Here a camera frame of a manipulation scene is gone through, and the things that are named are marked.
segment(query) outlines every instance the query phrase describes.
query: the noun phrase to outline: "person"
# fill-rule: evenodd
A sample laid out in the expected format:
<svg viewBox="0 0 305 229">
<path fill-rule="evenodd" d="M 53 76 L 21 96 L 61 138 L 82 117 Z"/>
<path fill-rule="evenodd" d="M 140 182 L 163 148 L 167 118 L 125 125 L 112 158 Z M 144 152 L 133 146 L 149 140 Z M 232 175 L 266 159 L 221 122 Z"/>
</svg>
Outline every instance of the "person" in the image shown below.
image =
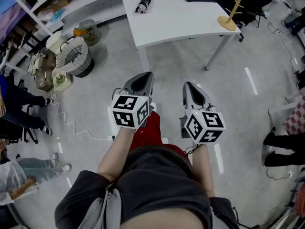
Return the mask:
<svg viewBox="0 0 305 229">
<path fill-rule="evenodd" d="M 301 10 L 295 9 L 295 11 L 297 13 L 301 13 L 302 15 L 288 23 L 284 23 L 287 29 L 294 27 L 291 32 L 293 36 L 296 36 L 299 31 L 305 27 L 305 7 Z"/>
<path fill-rule="evenodd" d="M 23 158 L 0 165 L 0 205 L 12 203 L 31 186 L 56 178 L 71 168 L 70 164 L 58 166 L 57 153 L 49 160 Z"/>
<path fill-rule="evenodd" d="M 136 132 L 120 129 L 96 173 L 79 173 L 55 225 L 100 229 L 104 213 L 107 229 L 238 229 L 231 202 L 214 194 L 207 146 L 195 149 L 192 166 L 179 147 L 162 143 L 155 111 Z"/>
<path fill-rule="evenodd" d="M 7 84 L 6 78 L 0 75 L 0 117 L 16 125 L 31 129 L 40 129 L 47 135 L 52 135 L 52 130 L 40 117 L 33 117 L 22 111 L 22 106 L 27 104 L 47 106 L 51 99 L 34 96 L 21 88 Z"/>
<path fill-rule="evenodd" d="M 291 149 L 294 153 L 290 155 L 281 155 L 272 151 L 266 156 L 264 165 L 266 167 L 305 165 L 305 149 L 303 147 L 305 133 L 297 135 L 275 135 L 275 131 L 276 128 L 272 127 L 263 144 L 266 146 Z"/>
</svg>

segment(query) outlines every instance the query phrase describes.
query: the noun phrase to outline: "trash can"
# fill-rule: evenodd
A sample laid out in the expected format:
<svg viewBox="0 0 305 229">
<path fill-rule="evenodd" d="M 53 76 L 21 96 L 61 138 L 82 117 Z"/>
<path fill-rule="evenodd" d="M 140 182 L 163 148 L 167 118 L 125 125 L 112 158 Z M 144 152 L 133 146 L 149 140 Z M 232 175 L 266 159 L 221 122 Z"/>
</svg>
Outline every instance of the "trash can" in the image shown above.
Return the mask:
<svg viewBox="0 0 305 229">
<path fill-rule="evenodd" d="M 46 48 L 50 49 L 53 53 L 58 54 L 61 44 L 66 41 L 67 40 L 61 35 L 61 31 L 57 31 L 47 40 Z"/>
<path fill-rule="evenodd" d="M 76 37 L 62 43 L 56 56 L 56 68 L 80 78 L 92 71 L 94 61 L 84 38 Z"/>
<path fill-rule="evenodd" d="M 75 31 L 83 31 L 82 33 L 84 34 L 80 36 L 85 39 L 85 42 L 89 47 L 95 45 L 101 38 L 101 33 L 97 29 L 94 20 L 80 22 L 79 27 L 75 28 L 73 32 L 74 36 L 78 36 L 75 34 Z"/>
</svg>

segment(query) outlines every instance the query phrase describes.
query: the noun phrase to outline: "hand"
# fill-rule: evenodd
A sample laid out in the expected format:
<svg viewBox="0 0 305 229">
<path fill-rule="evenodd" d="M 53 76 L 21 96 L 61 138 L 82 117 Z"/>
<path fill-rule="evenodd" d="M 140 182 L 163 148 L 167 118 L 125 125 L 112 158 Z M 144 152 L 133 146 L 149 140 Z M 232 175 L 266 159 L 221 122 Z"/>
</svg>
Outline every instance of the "hand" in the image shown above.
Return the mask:
<svg viewBox="0 0 305 229">
<path fill-rule="evenodd" d="M 27 180 L 27 183 L 31 186 L 34 186 L 36 184 L 36 178 L 35 177 L 31 177 Z"/>
<path fill-rule="evenodd" d="M 6 149 L 5 139 L 0 140 L 0 152 Z"/>
<path fill-rule="evenodd" d="M 6 113 L 6 107 L 5 107 L 3 99 L 1 98 L 0 99 L 0 117 L 4 116 L 5 113 Z"/>
</svg>

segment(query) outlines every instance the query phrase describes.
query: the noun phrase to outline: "gray floor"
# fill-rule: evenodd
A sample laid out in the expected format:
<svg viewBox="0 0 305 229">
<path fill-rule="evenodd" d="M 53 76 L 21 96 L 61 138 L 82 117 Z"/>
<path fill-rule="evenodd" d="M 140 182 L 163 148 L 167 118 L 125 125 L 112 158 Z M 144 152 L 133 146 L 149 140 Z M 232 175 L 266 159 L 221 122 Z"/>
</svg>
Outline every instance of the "gray floor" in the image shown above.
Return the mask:
<svg viewBox="0 0 305 229">
<path fill-rule="evenodd" d="M 279 22 L 275 24 L 284 30 Z M 161 115 L 162 135 L 170 143 L 182 149 L 192 144 L 190 139 L 180 138 L 184 82 L 200 84 L 223 113 L 227 130 L 218 142 L 224 164 L 222 174 L 214 146 L 210 145 L 216 195 L 230 199 L 240 213 L 240 220 L 249 226 L 264 224 L 279 213 L 294 186 L 293 178 L 279 181 L 268 178 L 261 165 L 262 141 L 271 126 L 267 110 L 285 104 L 285 97 L 297 90 L 290 55 L 279 35 L 272 34 L 264 20 L 259 29 L 256 25 L 254 22 L 243 28 L 244 42 L 234 38 L 208 72 L 203 65 L 220 43 L 219 36 L 163 43 L 147 49 L 155 77 L 152 97 Z M 100 30 L 102 39 L 91 48 L 96 62 L 92 73 L 82 79 L 74 77 L 72 86 L 58 94 L 56 101 L 61 102 L 59 112 L 67 111 L 67 122 L 76 122 L 77 133 L 86 129 L 95 137 L 107 138 L 111 135 L 107 107 L 112 92 L 141 73 L 142 67 L 126 17 L 105 23 Z M 304 52 L 298 40 L 283 34 L 281 37 L 299 60 Z M 257 95 L 245 67 L 251 72 Z M 44 94 L 35 89 L 29 76 L 25 83 L 33 94 Z M 56 114 L 57 106 L 35 109 L 35 113 L 48 120 L 53 136 L 38 131 L 38 145 L 33 142 L 10 145 L 10 157 L 19 153 L 21 157 L 47 159 L 59 151 L 60 142 L 63 150 L 60 159 L 71 163 L 73 169 L 42 185 L 39 192 L 17 200 L 15 206 L 31 228 L 53 229 L 54 209 L 69 190 L 66 178 L 73 183 L 81 170 L 94 171 L 111 143 L 94 140 L 87 133 L 74 136 L 72 125 L 64 126 L 63 115 Z M 273 123 L 280 128 L 288 114 L 289 111 L 272 115 Z M 290 170 L 295 177 L 300 168 L 270 168 L 269 174 L 285 177 Z"/>
</svg>

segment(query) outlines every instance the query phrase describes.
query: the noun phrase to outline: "desk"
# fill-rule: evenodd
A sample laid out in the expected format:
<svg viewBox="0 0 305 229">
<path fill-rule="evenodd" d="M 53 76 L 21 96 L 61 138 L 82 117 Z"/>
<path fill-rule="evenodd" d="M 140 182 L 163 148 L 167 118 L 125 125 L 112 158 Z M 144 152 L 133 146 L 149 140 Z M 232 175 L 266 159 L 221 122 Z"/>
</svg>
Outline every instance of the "desk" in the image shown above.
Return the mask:
<svg viewBox="0 0 305 229">
<path fill-rule="evenodd" d="M 146 47 L 162 42 L 199 36 L 224 35 L 215 53 L 205 66 L 209 70 L 211 64 L 240 30 L 228 31 L 222 27 L 217 18 L 228 16 L 213 2 L 186 2 L 185 0 L 152 0 L 147 14 L 135 13 L 141 0 L 123 0 L 135 46 L 138 49 L 143 70 L 150 71 Z"/>
</svg>

